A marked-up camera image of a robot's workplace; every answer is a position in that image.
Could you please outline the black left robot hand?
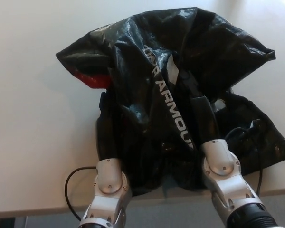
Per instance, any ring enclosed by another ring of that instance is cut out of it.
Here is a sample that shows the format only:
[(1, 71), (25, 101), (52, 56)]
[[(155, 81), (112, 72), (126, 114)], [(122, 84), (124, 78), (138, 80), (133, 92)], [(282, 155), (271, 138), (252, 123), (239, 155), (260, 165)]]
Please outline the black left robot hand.
[(96, 146), (99, 160), (120, 159), (123, 142), (119, 131), (120, 112), (113, 89), (101, 93), (100, 116), (96, 121)]

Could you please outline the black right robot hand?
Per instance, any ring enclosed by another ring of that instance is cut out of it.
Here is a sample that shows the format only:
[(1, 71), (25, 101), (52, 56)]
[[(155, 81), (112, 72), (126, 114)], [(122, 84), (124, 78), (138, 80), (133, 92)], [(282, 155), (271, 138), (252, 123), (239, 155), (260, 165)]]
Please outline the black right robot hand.
[(177, 104), (196, 147), (222, 139), (217, 120), (208, 98), (199, 90), (192, 73), (181, 70), (176, 83)]

